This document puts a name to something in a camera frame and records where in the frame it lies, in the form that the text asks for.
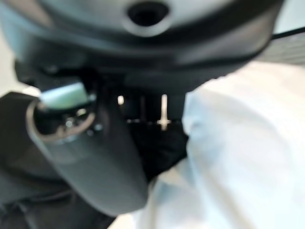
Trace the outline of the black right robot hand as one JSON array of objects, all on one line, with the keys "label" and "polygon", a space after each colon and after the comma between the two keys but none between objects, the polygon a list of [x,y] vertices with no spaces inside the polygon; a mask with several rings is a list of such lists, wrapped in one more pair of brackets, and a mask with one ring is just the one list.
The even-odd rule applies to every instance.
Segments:
[{"label": "black right robot hand", "polygon": [[268,45],[281,0],[3,0],[19,81],[41,94],[28,134],[59,175],[110,216],[145,206],[130,126],[182,117],[184,95]]}]

